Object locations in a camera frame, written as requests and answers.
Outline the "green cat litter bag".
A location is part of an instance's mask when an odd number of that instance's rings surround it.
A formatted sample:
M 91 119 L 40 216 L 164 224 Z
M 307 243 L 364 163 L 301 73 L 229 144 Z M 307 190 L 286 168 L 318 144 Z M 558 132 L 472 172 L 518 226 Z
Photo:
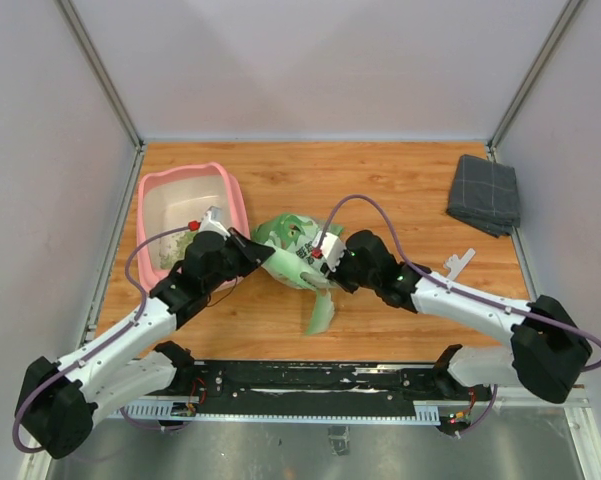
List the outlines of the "green cat litter bag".
M 254 242 L 275 250 L 263 265 L 274 279 L 290 288 L 316 294 L 307 335 L 327 331 L 335 314 L 331 290 L 336 285 L 320 271 L 321 261 L 312 256 L 313 242 L 323 226 L 324 222 L 314 217 L 283 213 L 251 231 Z

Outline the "white plastic bag clip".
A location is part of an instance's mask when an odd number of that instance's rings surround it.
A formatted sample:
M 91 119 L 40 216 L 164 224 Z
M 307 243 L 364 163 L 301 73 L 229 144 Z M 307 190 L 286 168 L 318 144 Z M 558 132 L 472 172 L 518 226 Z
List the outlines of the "white plastic bag clip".
M 446 259 L 443 266 L 447 271 L 446 278 L 454 281 L 474 258 L 476 251 L 467 249 L 463 255 L 453 254 Z

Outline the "pink litter box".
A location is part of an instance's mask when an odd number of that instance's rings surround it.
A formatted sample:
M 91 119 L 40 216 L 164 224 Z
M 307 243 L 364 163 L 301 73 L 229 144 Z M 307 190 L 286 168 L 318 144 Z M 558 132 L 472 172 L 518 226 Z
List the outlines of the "pink litter box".
M 249 223 L 237 179 L 221 165 L 185 165 L 145 175 L 138 186 L 136 242 L 201 220 L 205 211 L 223 209 L 222 223 L 249 235 Z M 139 282 L 147 291 L 169 270 L 159 267 L 157 239 L 137 254 Z

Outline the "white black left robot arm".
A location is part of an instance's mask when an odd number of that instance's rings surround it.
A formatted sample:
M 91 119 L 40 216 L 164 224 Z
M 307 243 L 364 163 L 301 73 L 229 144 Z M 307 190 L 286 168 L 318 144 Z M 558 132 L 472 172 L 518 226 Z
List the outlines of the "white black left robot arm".
M 141 293 L 140 304 L 125 318 L 58 360 L 41 356 L 28 365 L 11 429 L 16 449 L 45 451 L 54 459 L 76 450 L 109 414 L 96 398 L 106 379 L 204 310 L 223 283 L 250 275 L 274 252 L 234 228 L 199 229 L 183 259 Z

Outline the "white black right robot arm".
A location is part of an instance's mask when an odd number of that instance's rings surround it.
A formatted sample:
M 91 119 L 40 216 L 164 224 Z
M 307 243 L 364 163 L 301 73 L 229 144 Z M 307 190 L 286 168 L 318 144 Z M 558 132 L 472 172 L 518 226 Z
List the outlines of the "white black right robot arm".
M 455 346 L 433 375 L 435 392 L 454 400 L 479 384 L 521 385 L 563 403 L 592 348 L 562 304 L 546 295 L 516 300 L 462 285 L 429 268 L 397 261 L 380 237 L 359 231 L 346 241 L 327 236 L 322 271 L 348 293 L 373 291 L 386 305 L 446 318 L 498 341 L 494 348 Z

